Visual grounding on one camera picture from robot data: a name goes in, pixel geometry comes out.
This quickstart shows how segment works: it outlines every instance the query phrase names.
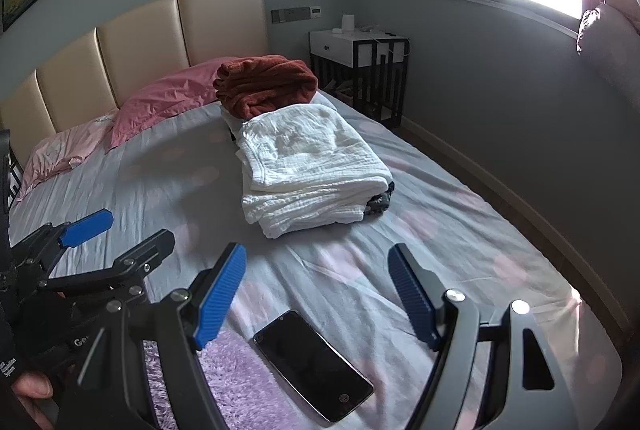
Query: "purple fluffy rug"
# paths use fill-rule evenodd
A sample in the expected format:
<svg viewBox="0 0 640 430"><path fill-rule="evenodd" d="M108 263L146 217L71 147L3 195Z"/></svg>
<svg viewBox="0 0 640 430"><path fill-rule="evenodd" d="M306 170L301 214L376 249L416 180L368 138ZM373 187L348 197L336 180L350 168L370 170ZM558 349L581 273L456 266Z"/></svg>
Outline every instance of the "purple fluffy rug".
<svg viewBox="0 0 640 430"><path fill-rule="evenodd" d="M177 430L155 342L145 342L146 371L162 430ZM230 430L299 429L300 416L254 350L238 334L221 331L198 353L200 365Z"/></svg>

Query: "pink pillow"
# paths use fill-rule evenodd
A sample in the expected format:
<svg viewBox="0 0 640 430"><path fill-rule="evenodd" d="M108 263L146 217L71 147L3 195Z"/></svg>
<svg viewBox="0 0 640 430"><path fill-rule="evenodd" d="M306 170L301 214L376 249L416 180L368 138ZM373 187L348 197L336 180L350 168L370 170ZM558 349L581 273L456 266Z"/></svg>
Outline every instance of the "pink pillow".
<svg viewBox="0 0 640 430"><path fill-rule="evenodd" d="M214 102L216 90L213 80L218 69L222 63L235 58L224 56L207 60L164 76L134 93L124 102L116 117L110 149L115 149L165 118Z"/></svg>
<svg viewBox="0 0 640 430"><path fill-rule="evenodd" d="M22 201L40 183L84 162L111 131L117 114L118 110L114 109L95 120L49 136L37 144L24 168L22 185L15 200Z"/></svg>

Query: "wall switch panel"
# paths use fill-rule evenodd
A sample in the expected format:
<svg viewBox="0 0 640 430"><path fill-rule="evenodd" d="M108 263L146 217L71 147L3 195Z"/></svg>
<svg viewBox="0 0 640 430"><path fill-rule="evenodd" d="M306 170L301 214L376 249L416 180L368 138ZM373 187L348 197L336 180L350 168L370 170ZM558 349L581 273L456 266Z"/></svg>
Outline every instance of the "wall switch panel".
<svg viewBox="0 0 640 430"><path fill-rule="evenodd" d="M307 20L322 17L320 6L303 6L301 8L281 8L271 11L271 22L293 22L294 20Z"/></svg>

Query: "bed headboard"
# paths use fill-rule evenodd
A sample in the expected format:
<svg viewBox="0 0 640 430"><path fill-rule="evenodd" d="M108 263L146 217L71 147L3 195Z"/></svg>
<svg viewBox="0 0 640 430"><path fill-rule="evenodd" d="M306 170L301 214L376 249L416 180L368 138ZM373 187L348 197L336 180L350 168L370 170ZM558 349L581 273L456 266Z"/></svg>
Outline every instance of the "bed headboard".
<svg viewBox="0 0 640 430"><path fill-rule="evenodd" d="M105 114L136 90L219 56L266 54L263 0L159 0L94 28L0 102L24 166L47 136Z"/></svg>

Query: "finger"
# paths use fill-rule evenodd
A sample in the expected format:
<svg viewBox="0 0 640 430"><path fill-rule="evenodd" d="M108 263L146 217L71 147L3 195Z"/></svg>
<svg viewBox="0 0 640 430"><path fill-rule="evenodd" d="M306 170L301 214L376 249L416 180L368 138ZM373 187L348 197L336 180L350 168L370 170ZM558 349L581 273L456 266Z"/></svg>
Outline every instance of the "finger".
<svg viewBox="0 0 640 430"><path fill-rule="evenodd" d="M18 396L18 399L22 403L22 406L27 411L27 413L31 416L31 418L36 422L36 424L42 430L53 430L53 425L51 421L47 419L37 405L34 403L33 399L24 396Z"/></svg>
<svg viewBox="0 0 640 430"><path fill-rule="evenodd" d="M15 381L13 389L18 396L36 399L53 395L53 387L49 382L49 378L40 372L25 372Z"/></svg>

